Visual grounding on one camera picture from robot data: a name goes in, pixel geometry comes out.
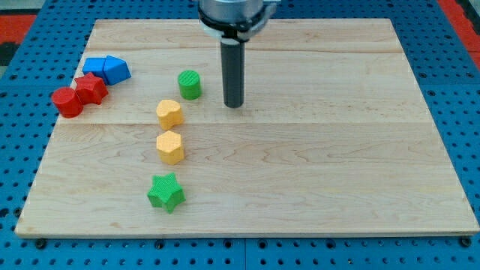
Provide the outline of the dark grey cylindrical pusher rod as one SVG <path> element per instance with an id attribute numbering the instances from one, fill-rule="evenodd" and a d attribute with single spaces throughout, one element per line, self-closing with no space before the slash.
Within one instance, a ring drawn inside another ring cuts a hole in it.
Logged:
<path id="1" fill-rule="evenodd" d="M 239 108 L 245 99 L 245 45 L 220 42 L 223 103 Z"/>

